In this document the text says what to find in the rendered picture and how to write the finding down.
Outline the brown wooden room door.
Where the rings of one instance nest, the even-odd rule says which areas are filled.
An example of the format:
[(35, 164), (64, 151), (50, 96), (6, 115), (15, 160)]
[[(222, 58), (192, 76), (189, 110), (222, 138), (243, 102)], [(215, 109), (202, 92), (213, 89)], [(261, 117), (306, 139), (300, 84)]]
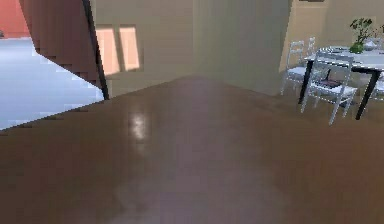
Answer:
[(18, 0), (35, 50), (109, 99), (90, 0)]

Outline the white table with black legs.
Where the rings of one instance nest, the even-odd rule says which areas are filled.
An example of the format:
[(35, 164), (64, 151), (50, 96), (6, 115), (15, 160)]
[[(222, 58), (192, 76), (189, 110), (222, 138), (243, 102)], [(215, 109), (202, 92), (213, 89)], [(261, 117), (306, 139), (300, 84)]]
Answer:
[[(356, 73), (365, 73), (370, 74), (369, 83), (365, 89), (363, 98), (360, 102), (358, 111), (356, 113), (356, 120), (359, 120), (367, 105), (371, 96), (375, 90), (376, 84), (380, 78), (382, 72), (384, 72), (384, 56), (379, 56), (378, 54), (368, 53), (368, 54), (331, 54), (329, 51), (319, 50), (315, 54), (305, 58), (307, 61), (306, 73), (304, 75), (304, 80), (302, 83), (300, 97), (298, 103), (301, 104), (301, 111), (304, 111), (306, 102), (308, 100), (309, 93), (315, 91), (318, 92), (322, 90), (325, 93), (333, 94), (336, 98), (336, 101), (333, 102), (335, 108), (333, 110), (330, 122), (334, 121), (338, 107), (342, 103), (342, 99), (345, 98), (345, 109), (350, 107), (349, 98), (345, 95), (346, 83), (351, 72)], [(317, 62), (324, 62), (327, 66), (338, 67), (339, 69), (346, 69), (348, 74), (347, 78), (343, 81), (340, 88), (336, 87), (334, 89), (337, 92), (333, 92), (330, 89), (324, 88), (319, 89), (313, 85), (313, 74), (314, 74), (314, 65)]]

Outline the white slatted chair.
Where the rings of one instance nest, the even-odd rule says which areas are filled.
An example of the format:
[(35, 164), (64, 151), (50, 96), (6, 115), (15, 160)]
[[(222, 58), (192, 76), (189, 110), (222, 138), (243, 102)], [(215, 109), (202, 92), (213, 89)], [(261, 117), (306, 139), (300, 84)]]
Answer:
[(305, 58), (314, 53), (315, 43), (316, 38), (312, 36), (308, 42), (299, 40), (289, 44), (285, 72), (280, 88), (281, 95), (284, 94), (288, 82), (293, 84), (293, 89), (296, 89), (296, 86), (303, 82), (306, 72)]
[(353, 58), (350, 56), (325, 51), (317, 52), (305, 88), (300, 112), (305, 111), (307, 102), (312, 97), (315, 99), (314, 106), (317, 106), (320, 100), (333, 105), (329, 125), (334, 123), (341, 104), (345, 104), (343, 112), (343, 117), (345, 117), (357, 92), (356, 87), (348, 85), (352, 65)]

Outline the green house plant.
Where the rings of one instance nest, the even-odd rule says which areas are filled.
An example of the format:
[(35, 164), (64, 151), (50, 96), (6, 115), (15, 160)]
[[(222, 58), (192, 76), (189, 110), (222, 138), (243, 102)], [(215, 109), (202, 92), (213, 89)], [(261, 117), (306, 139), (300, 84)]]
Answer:
[(371, 18), (357, 18), (352, 21), (350, 28), (355, 32), (356, 40), (350, 47), (351, 53), (360, 54), (364, 49), (364, 41), (372, 35)]

